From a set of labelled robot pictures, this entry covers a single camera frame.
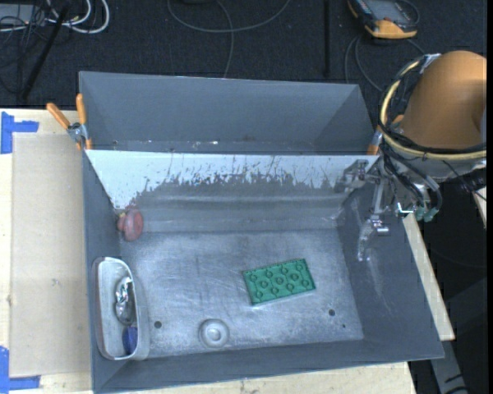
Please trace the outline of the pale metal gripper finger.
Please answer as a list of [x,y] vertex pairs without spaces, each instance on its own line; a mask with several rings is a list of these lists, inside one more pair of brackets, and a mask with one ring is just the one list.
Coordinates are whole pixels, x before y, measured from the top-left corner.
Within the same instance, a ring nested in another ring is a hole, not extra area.
[[368,255],[365,254],[371,241],[377,236],[388,236],[390,226],[385,222],[383,215],[372,214],[365,218],[359,227],[359,236],[357,241],[357,260],[366,261]]
[[366,184],[366,174],[370,162],[366,159],[357,159],[338,174],[334,183],[336,194],[349,194],[361,189]]

